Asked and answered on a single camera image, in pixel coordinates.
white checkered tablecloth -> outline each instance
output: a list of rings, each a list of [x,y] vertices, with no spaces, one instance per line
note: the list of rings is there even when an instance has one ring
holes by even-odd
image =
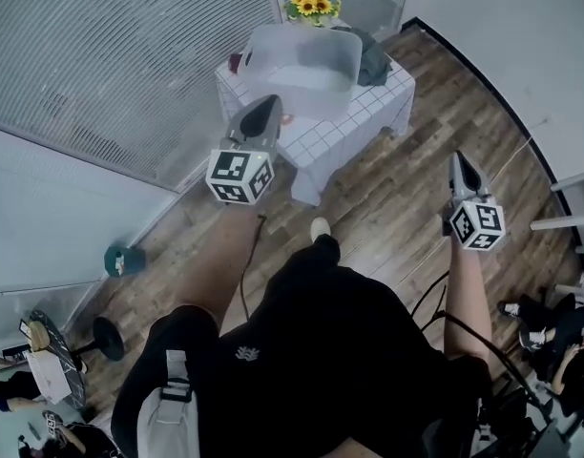
[[[347,113],[340,119],[331,122],[294,116],[282,125],[278,152],[298,170],[292,198],[319,205],[332,174],[360,153],[382,128],[390,127],[396,135],[407,131],[415,80],[395,61],[391,66],[384,86],[356,85]],[[228,121],[255,97],[228,70],[228,63],[216,69],[216,79],[222,114]]]

white shirt logo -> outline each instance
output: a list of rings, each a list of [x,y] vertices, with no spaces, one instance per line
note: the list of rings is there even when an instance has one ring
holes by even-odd
[[[237,350],[237,354],[235,356],[239,360],[245,360],[246,362],[253,362],[253,361],[258,359],[259,353],[260,353],[260,350],[254,348],[254,347],[241,346]]]

wooden floor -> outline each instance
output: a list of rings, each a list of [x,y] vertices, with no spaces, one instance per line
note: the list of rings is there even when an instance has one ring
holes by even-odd
[[[506,214],[509,234],[497,249],[482,255],[482,266],[494,342],[509,347],[516,338],[516,323],[497,314],[496,302],[524,292],[535,295],[539,286],[555,281],[576,283],[581,273],[568,230],[530,231],[533,219],[560,214],[547,175],[504,109],[427,34],[417,29],[404,32],[391,55],[417,81],[408,135],[393,138],[382,132],[331,180],[317,209],[290,199],[294,172],[282,165],[245,281],[250,310],[288,256],[309,243],[309,224],[316,216],[331,222],[341,242],[342,264],[386,283],[410,310],[448,270],[449,244],[440,235],[439,212],[449,198],[448,158],[460,149],[492,178],[493,192]],[[114,403],[150,325],[170,310],[180,270],[196,254],[219,208],[200,184],[141,243],[149,254],[149,270],[129,281],[108,281],[81,315],[73,332],[78,341],[88,339],[90,321],[101,314],[118,325],[128,351],[118,364],[99,354],[88,357],[89,404],[97,410]],[[443,283],[418,312],[419,324],[434,311]],[[224,330],[242,322],[236,296]],[[439,323],[428,331],[436,347],[442,344],[441,336]]]

black baseboard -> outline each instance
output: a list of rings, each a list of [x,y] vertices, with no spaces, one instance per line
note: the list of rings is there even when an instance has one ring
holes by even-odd
[[[502,96],[502,94],[500,94],[495,89],[495,87],[491,84],[491,82],[487,79],[487,77],[484,74],[482,74],[481,71],[476,66],[474,66],[474,64],[468,58],[466,58],[463,54],[461,54],[457,50],[457,48],[455,48],[455,46],[453,46],[450,42],[448,42],[448,40],[445,37],[443,37],[440,33],[435,31],[432,27],[430,27],[428,24],[426,24],[426,22],[424,22],[419,17],[413,17],[412,19],[407,20],[402,25],[401,31],[405,31],[406,29],[409,29],[413,26],[417,26],[420,29],[422,29],[423,31],[427,32],[431,37],[433,37],[436,41],[438,41],[438,43],[440,45],[442,45],[444,48],[447,48],[447,50],[451,54],[453,54],[460,62],[462,62],[464,64],[464,66],[466,66],[469,70],[471,70],[474,73],[474,75],[481,81],[481,83],[483,83],[483,85],[496,98],[496,100],[498,102],[500,102],[500,105],[504,108],[504,110],[506,110],[506,112],[512,118],[512,121],[519,128],[519,131],[521,131],[521,134],[527,139],[532,138],[530,131],[528,131],[528,128],[525,126],[525,124],[523,123],[523,121],[521,120],[519,115],[517,115],[517,113],[512,109],[509,102],[506,101],[504,96]],[[549,181],[551,183],[556,183],[557,179],[555,178],[555,175],[553,174],[553,170],[551,169],[551,166],[549,166],[549,163],[547,162],[546,158],[544,158],[544,155],[540,151],[540,148],[538,148],[535,141],[530,141],[529,144],[530,144],[530,147],[532,148],[534,154],[538,158],[538,161],[540,161],[540,164],[542,165],[542,168],[544,169],[545,173],[549,177]],[[570,206],[568,205],[568,201],[566,200],[564,195],[561,192],[554,192],[554,193],[557,196],[557,199],[559,200],[559,203],[561,205],[561,209],[563,210],[565,215],[570,216],[572,214],[572,212],[570,211]],[[572,230],[572,237],[574,239],[574,246],[582,245],[582,242],[580,240],[580,236],[578,235],[578,229],[576,229],[575,227],[572,227],[571,230]],[[578,255],[578,256],[580,256],[580,262],[582,263],[582,271],[584,272],[584,255]]]

white cube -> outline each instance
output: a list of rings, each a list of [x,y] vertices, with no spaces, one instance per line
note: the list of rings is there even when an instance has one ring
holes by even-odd
[[[254,205],[274,176],[268,153],[216,149],[205,180],[218,200]]]
[[[504,237],[504,210],[499,205],[465,200],[451,216],[455,236],[466,249],[490,251]]]

